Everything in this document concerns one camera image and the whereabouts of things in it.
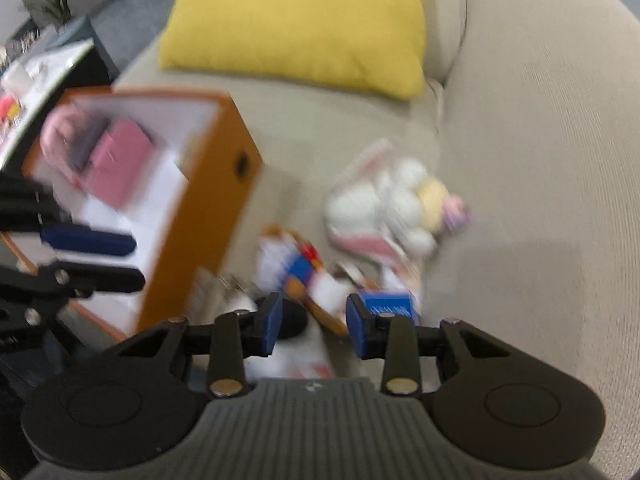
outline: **sofa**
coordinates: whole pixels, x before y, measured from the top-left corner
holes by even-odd
[[[370,143],[386,137],[423,160],[473,213],[428,264],[426,321],[465,319],[594,388],[607,425],[593,463],[628,478],[640,465],[640,23],[618,0],[424,8],[430,79],[408,103],[166,72],[157,41],[116,88],[231,94],[266,165],[225,263],[246,278],[268,221],[300,231],[329,262],[345,257],[326,238],[322,204]]]

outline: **white tabletop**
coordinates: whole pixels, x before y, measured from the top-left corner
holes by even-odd
[[[5,167],[14,154],[31,122],[53,92],[56,91],[60,83],[64,81],[74,66],[86,56],[93,46],[93,40],[78,41],[40,56],[35,56],[27,61],[25,69],[33,77],[35,83],[24,98],[20,100],[20,104],[24,108],[20,122],[8,133],[4,142],[0,144],[0,170]],[[44,69],[42,73],[38,73],[38,67],[42,62],[45,64]]]

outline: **black ball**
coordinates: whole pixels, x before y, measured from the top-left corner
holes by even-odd
[[[265,297],[258,298],[255,304],[260,308]],[[282,324],[278,333],[278,341],[291,339],[305,331],[308,323],[306,308],[297,301],[284,298],[282,301]]]

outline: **orange box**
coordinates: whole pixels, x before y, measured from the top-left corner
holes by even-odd
[[[77,222],[131,231],[138,248],[127,258],[73,254],[74,260],[134,265],[146,276],[136,295],[97,294],[71,307],[116,338],[185,313],[196,271],[217,274],[258,172],[260,154],[231,97],[205,91],[108,88],[67,91],[61,102],[140,124],[158,146],[122,211],[75,188],[51,168],[35,143],[23,174],[50,183],[58,203]],[[178,164],[188,153],[182,170]],[[30,269],[70,253],[56,253],[36,235],[2,236]]]

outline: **screw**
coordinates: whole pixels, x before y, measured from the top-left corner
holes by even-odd
[[[242,391],[242,383],[235,379],[218,379],[209,389],[216,397],[233,397]]]
[[[417,391],[418,383],[406,377],[396,377],[386,382],[386,389],[396,395],[409,395]]]
[[[34,308],[28,308],[24,311],[24,319],[31,326],[38,326],[40,324],[40,314]]]
[[[69,282],[69,275],[66,272],[66,270],[58,269],[56,272],[53,273],[53,275],[55,276],[56,281],[60,285],[66,285]]]

